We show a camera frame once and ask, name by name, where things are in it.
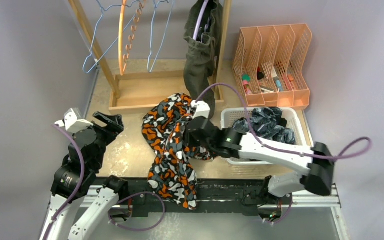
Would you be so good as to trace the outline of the orange camouflage shorts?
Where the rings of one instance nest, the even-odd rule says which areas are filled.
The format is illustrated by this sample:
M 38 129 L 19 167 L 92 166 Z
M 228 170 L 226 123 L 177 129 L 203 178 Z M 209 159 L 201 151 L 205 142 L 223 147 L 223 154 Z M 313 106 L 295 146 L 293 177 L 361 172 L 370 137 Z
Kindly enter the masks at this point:
M 147 183 L 161 198 L 188 210 L 197 207 L 197 173 L 190 159 L 212 161 L 216 154 L 184 142 L 186 125 L 193 119 L 192 98 L 175 93 L 142 119 L 142 135 L 155 153 Z

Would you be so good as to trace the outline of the dark leaf-print shorts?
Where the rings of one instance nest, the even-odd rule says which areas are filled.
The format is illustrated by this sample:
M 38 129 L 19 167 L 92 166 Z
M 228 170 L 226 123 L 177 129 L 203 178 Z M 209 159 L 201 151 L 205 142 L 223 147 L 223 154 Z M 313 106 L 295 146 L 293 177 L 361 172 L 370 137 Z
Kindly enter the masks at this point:
M 287 121 L 282 118 L 282 113 L 279 107 L 255 108 L 249 114 L 250 125 L 260 138 L 295 145 L 295 133 L 286 127 Z

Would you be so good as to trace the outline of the orange plastic hanger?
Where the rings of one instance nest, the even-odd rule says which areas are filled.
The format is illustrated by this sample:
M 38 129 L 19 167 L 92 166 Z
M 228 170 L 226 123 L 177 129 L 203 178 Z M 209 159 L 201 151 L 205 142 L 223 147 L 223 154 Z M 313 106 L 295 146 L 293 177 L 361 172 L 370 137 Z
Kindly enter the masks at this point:
M 135 14 L 131 20 L 125 22 L 126 8 L 132 7 L 135 3 L 138 3 L 138 8 L 136 9 Z M 146 3 L 147 0 L 134 0 L 131 4 L 128 4 L 127 0 L 122 1 L 118 28 L 118 65 L 121 76 L 125 74 L 127 63 L 130 58 L 130 51 L 135 39 L 135 33 Z

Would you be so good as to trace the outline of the light blue wire hanger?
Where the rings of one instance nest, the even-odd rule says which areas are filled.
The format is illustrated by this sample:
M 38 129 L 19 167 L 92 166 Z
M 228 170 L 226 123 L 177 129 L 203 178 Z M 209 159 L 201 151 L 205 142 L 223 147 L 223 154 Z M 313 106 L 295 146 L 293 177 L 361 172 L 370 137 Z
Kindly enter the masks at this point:
M 92 33 L 91 38 L 94 44 L 99 44 L 103 55 L 107 59 L 117 59 L 118 39 L 119 39 L 119 21 L 123 0 L 80 0 L 86 16 L 90 22 Z M 126 24 L 131 25 L 133 17 L 140 4 L 144 0 L 127 0 L 124 9 L 124 30 Z M 88 44 L 87 53 L 82 70 L 89 74 L 94 71 L 98 63 L 103 62 L 103 57 L 98 57 L 92 53 L 91 43 Z

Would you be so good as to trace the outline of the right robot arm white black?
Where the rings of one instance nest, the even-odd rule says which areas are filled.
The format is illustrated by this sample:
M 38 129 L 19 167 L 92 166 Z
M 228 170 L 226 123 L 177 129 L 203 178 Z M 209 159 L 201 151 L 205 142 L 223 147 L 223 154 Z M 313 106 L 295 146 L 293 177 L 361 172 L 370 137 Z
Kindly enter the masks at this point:
M 335 164 L 323 143 L 309 147 L 271 141 L 250 132 L 220 129 L 203 116 L 187 123 L 185 133 L 188 143 L 204 147 L 216 156 L 290 169 L 290 173 L 265 178 L 260 196 L 268 204 L 303 190 L 324 197 L 332 192 Z

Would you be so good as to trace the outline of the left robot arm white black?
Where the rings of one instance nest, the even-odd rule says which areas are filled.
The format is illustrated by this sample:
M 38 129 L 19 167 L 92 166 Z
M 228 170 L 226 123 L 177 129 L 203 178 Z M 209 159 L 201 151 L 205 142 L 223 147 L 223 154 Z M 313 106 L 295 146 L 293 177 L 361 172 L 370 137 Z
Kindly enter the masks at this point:
M 68 138 L 68 154 L 55 172 L 46 220 L 40 235 L 42 240 L 88 240 L 104 216 L 115 204 L 129 199 L 128 182 L 111 175 L 93 203 L 80 218 L 76 218 L 90 187 L 103 167 L 104 154 L 124 131 L 120 114 L 95 112 L 93 117 L 105 124 L 81 118 L 77 108 L 69 109 L 54 127 Z

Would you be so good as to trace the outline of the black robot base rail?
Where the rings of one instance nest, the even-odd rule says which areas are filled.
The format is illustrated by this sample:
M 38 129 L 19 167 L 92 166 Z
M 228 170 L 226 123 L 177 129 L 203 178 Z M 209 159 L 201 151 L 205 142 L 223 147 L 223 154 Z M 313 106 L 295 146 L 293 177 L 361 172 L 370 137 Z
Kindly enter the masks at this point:
M 279 200 L 264 198 L 266 184 L 262 179 L 211 179 L 201 178 L 197 182 L 197 207 L 188 210 L 169 200 L 160 202 L 151 195 L 151 188 L 143 177 L 125 178 L 127 187 L 121 191 L 122 200 L 131 200 L 116 204 L 110 214 L 120 217 L 122 211 L 132 210 L 134 218 L 146 218 L 150 213 L 197 213 L 197 214 L 242 214 L 244 216 L 273 215 L 279 217 L 293 203 L 292 194 L 288 193 Z

